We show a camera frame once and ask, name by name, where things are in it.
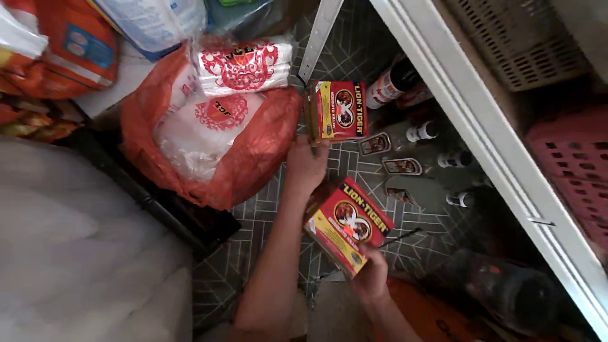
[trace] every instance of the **orange sack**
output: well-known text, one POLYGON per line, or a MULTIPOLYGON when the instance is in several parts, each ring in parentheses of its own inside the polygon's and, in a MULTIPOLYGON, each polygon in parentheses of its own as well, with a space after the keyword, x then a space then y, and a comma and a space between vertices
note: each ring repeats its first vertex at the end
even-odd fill
POLYGON ((18 49, 2 51, 0 91, 70 99, 116 80, 116 33, 86 0, 5 0, 4 6, 49 43, 33 59, 18 49))
POLYGON ((197 88, 185 46, 167 55, 122 103, 124 153, 157 186, 192 203, 230 210, 260 191, 280 167, 295 129, 303 99, 293 87, 264 92, 267 97, 232 147, 220 159, 209 182, 183 180, 153 141, 167 111, 185 105, 197 88))

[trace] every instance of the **plastic basket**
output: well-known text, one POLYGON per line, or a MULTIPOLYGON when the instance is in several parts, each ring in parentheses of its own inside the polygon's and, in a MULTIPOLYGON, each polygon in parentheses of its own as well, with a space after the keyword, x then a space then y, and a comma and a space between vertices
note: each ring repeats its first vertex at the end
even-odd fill
POLYGON ((526 136, 587 235, 608 250, 608 105, 560 116, 526 136))
POLYGON ((512 91, 585 74, 588 64, 547 0, 445 0, 512 91))

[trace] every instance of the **white cloth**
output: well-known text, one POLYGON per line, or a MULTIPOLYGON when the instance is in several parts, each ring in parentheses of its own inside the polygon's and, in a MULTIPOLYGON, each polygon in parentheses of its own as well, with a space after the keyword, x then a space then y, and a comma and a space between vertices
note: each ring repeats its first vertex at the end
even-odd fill
POLYGON ((207 99, 192 96, 175 113, 165 114, 154 129, 154 141, 180 176, 208 181, 234 139, 264 102, 257 93, 207 99))
POLYGON ((0 139, 0 152, 0 341, 192 340, 177 238, 66 148, 0 139))
POLYGON ((199 81, 209 97, 257 92, 289 85, 293 46, 284 36, 240 43, 196 54, 199 81))

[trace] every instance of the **lion tiger box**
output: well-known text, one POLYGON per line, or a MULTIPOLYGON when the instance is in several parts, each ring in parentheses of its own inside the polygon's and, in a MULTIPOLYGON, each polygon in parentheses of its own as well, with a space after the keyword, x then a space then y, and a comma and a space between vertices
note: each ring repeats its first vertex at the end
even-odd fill
POLYGON ((367 262, 358 243, 379 247, 395 224, 350 177, 323 183, 311 195, 304 229, 350 278, 367 262))
POLYGON ((362 82, 311 82, 304 103, 308 133, 317 142, 353 141, 369 135, 362 82))

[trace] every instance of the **red printed pattern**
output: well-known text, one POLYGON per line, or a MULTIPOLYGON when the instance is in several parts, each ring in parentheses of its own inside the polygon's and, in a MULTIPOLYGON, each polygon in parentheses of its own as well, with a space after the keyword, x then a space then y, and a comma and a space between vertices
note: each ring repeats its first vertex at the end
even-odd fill
POLYGON ((195 115, 201 123, 216 131, 224 131, 241 125, 247 112, 247 100, 241 95, 198 103, 195 109, 195 115))
POLYGON ((278 48, 268 40, 240 44, 234 50, 205 51, 201 60, 207 72, 221 76, 215 83, 234 90, 256 90, 274 73, 278 48))

